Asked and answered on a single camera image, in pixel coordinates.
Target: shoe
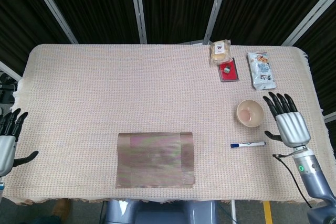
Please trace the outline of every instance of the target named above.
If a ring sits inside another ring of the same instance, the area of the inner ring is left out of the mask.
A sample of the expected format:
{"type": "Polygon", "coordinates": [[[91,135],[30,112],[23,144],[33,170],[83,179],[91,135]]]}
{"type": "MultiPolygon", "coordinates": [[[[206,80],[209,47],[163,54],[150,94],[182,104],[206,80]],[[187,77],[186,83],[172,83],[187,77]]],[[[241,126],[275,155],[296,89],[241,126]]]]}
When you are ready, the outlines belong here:
{"type": "Polygon", "coordinates": [[[70,199],[58,199],[56,200],[52,215],[59,216],[61,218],[61,222],[64,223],[69,217],[70,206],[70,199]]]}

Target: marker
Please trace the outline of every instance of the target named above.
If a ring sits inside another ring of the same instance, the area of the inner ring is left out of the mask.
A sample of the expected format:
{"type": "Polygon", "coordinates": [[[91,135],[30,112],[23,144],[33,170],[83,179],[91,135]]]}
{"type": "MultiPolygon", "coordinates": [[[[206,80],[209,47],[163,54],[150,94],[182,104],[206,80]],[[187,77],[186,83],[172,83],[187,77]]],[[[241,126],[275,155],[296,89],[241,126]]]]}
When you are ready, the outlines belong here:
{"type": "Polygon", "coordinates": [[[248,147],[248,146],[263,146],[263,145],[266,145],[266,142],[231,144],[231,148],[248,147]]]}

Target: robotic hand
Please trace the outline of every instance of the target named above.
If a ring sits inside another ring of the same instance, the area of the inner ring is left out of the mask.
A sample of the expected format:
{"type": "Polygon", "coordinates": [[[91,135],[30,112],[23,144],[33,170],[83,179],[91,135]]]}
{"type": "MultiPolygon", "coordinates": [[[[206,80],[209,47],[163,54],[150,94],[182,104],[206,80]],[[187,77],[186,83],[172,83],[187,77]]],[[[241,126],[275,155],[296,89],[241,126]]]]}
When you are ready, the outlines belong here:
{"type": "Polygon", "coordinates": [[[4,117],[0,115],[0,193],[4,189],[2,177],[11,172],[13,167],[32,161],[38,154],[38,151],[34,151],[27,157],[14,159],[22,124],[28,115],[28,112],[25,112],[16,120],[20,111],[20,109],[17,109],[4,117]]]}
{"type": "Polygon", "coordinates": [[[327,203],[324,207],[308,211],[309,222],[311,224],[335,224],[336,198],[313,151],[306,147],[310,141],[310,134],[301,113],[298,112],[289,95],[285,94],[283,97],[281,94],[275,95],[272,92],[269,92],[269,95],[273,101],[266,96],[263,99],[267,102],[277,122],[280,135],[273,135],[269,131],[265,131],[265,134],[270,139],[282,141],[286,146],[293,148],[293,152],[289,155],[277,154],[273,157],[282,162],[281,158],[293,156],[308,194],[312,198],[322,199],[327,203]]]}

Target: floor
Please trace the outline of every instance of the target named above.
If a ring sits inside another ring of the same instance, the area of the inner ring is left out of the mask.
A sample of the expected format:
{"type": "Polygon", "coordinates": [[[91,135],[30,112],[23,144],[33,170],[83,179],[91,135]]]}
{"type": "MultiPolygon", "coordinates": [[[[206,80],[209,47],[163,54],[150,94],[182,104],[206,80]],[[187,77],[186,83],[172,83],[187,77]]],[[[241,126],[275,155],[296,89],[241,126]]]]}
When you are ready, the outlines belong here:
{"type": "MultiPolygon", "coordinates": [[[[9,112],[10,104],[0,104],[3,114],[9,112]]],[[[18,206],[10,200],[3,198],[0,203],[0,224],[18,224],[20,222],[30,223],[36,217],[48,216],[54,206],[55,201],[49,200],[42,204],[30,206],[18,206]]],[[[230,205],[221,203],[227,213],[230,213],[230,205]]],[[[98,224],[102,203],[88,203],[83,201],[73,201],[71,214],[66,224],[98,224]]],[[[306,204],[271,202],[271,213],[274,224],[307,224],[308,219],[306,204]]],[[[259,201],[236,201],[238,223],[264,224],[264,209],[259,201]]],[[[218,224],[231,223],[230,217],[219,207],[217,208],[218,224]]]]}

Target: yellow floor stripe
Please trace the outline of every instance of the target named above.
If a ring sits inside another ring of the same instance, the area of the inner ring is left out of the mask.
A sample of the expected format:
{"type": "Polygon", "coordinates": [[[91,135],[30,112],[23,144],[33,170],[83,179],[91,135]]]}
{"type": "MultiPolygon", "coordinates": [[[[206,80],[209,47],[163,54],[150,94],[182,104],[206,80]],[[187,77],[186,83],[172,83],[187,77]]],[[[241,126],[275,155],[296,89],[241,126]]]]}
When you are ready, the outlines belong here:
{"type": "Polygon", "coordinates": [[[271,205],[269,201],[263,201],[262,203],[264,204],[265,223],[273,224],[272,214],[271,214],[271,205]]]}

